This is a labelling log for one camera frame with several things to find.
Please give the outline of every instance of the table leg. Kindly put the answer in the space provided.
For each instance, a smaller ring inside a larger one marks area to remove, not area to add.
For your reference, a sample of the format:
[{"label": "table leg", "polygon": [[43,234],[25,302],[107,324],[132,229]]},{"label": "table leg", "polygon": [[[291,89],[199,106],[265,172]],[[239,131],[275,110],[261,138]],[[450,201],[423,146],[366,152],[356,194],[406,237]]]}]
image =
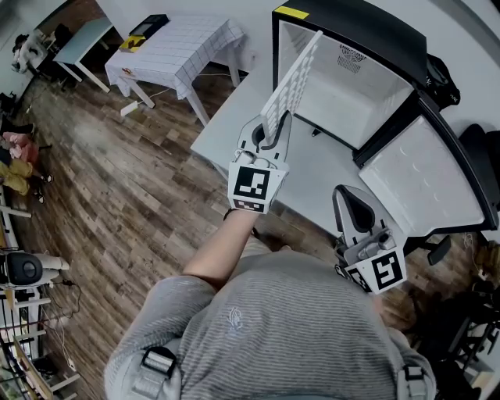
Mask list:
[{"label": "table leg", "polygon": [[99,44],[105,49],[105,50],[109,50],[109,46],[101,39],[99,41]]},{"label": "table leg", "polygon": [[203,126],[206,127],[210,122],[210,118],[193,88],[191,88],[191,94],[187,97],[187,100],[189,101],[189,104],[191,104],[191,107],[195,111],[200,121],[202,121]]},{"label": "table leg", "polygon": [[237,88],[240,84],[240,71],[238,71],[236,54],[234,54],[234,46],[232,43],[227,45],[227,65],[229,66],[229,72],[231,74],[233,86]]},{"label": "table leg", "polygon": [[103,84],[91,71],[87,69],[81,62],[77,62],[75,64],[78,68],[80,68],[81,72],[91,78],[95,84],[97,84],[103,91],[109,93],[109,87]]},{"label": "table leg", "polygon": [[64,62],[58,62],[58,64],[64,68],[64,70],[69,74],[71,75],[73,78],[75,78],[76,80],[78,80],[78,82],[81,82],[81,78],[76,75]]},{"label": "table leg", "polygon": [[141,87],[135,80],[124,77],[122,77],[122,79],[125,80],[125,82],[127,82],[127,84],[130,86],[130,89],[135,91],[137,96],[141,98],[141,100],[147,105],[147,107],[152,109],[155,106],[155,103],[148,97],[147,94],[145,94],[145,92],[141,89]]}]

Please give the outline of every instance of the white table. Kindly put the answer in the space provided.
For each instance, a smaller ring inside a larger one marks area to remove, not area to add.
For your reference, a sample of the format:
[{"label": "white table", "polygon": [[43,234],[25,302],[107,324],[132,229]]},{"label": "white table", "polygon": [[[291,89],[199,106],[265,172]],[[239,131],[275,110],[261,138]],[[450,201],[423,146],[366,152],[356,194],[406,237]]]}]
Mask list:
[{"label": "white table", "polygon": [[132,89],[150,108],[155,103],[139,87],[138,80],[175,89],[177,98],[187,98],[206,126],[209,117],[191,83],[219,51],[226,49],[230,75],[237,87],[240,78],[234,47],[243,32],[226,17],[169,17],[171,21],[135,53],[119,50],[109,59],[105,65],[109,83],[117,84],[126,97]]},{"label": "white table", "polygon": [[61,51],[55,56],[54,61],[64,68],[69,75],[78,80],[78,82],[81,82],[81,78],[76,75],[67,64],[77,66],[81,72],[91,78],[91,80],[93,80],[103,91],[108,93],[109,87],[103,84],[91,71],[89,71],[88,68],[81,63],[81,60],[98,42],[106,50],[109,49],[107,44],[102,41],[102,37],[111,28],[113,28],[113,24],[109,22],[107,18],[100,18],[87,22],[75,33],[71,40],[66,43]]},{"label": "white table", "polygon": [[[241,128],[259,115],[272,92],[272,68],[264,62],[220,107],[191,150],[208,159],[227,177]],[[290,173],[277,200],[338,237],[341,232],[335,223],[332,202],[335,186],[346,184],[371,191],[358,175],[352,151],[325,134],[312,137],[313,131],[313,127],[294,118],[287,154]]]}]

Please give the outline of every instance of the black plastic buckle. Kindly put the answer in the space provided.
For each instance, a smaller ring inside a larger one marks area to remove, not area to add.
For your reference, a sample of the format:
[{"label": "black plastic buckle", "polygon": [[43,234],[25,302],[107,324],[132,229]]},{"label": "black plastic buckle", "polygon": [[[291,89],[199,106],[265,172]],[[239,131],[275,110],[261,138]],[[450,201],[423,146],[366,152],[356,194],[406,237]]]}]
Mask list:
[{"label": "black plastic buckle", "polygon": [[412,366],[412,368],[420,368],[420,375],[410,375],[409,374],[409,366],[404,366],[405,370],[405,378],[406,381],[408,382],[409,380],[422,380],[423,379],[423,368],[421,366]]},{"label": "black plastic buckle", "polygon": [[[170,368],[166,371],[166,373],[164,370],[159,370],[158,368],[155,368],[154,366],[149,366],[145,363],[150,352],[154,352],[162,357],[166,357],[166,358],[172,360],[172,364],[170,365]],[[150,370],[150,371],[153,371],[156,373],[161,373],[162,375],[166,375],[168,379],[170,379],[172,377],[172,372],[173,372],[173,368],[175,367],[175,364],[176,364],[175,355],[168,348],[165,348],[165,347],[151,347],[151,348],[149,348],[146,351],[146,353],[144,354],[144,356],[142,357],[142,361],[141,361],[142,368],[145,368],[147,370]]]}]

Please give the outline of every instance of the yellow object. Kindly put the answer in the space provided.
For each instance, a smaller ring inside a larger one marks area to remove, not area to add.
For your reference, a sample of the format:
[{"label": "yellow object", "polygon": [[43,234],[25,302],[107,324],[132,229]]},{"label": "yellow object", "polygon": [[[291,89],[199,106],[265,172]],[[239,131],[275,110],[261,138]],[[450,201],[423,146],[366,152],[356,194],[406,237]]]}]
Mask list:
[{"label": "yellow object", "polygon": [[144,36],[129,36],[120,46],[121,52],[135,53],[146,41]]},{"label": "yellow object", "polygon": [[288,16],[294,16],[295,18],[299,18],[300,20],[303,20],[309,15],[308,12],[303,12],[299,9],[291,9],[290,7],[284,6],[278,7],[274,11],[276,11],[277,13],[287,14]]},{"label": "yellow object", "polygon": [[10,166],[0,162],[0,177],[4,177],[4,186],[26,196],[30,190],[30,185],[25,178],[29,178],[33,173],[33,166],[22,159],[13,159]]}]

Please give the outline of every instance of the forearm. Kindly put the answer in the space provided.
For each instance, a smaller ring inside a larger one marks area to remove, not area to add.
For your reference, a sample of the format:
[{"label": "forearm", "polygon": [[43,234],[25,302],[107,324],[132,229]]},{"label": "forearm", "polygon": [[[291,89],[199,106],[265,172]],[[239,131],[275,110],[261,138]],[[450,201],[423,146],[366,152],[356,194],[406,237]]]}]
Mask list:
[{"label": "forearm", "polygon": [[229,279],[259,214],[233,211],[219,230],[196,252],[184,268],[184,275],[193,275],[220,288]]}]

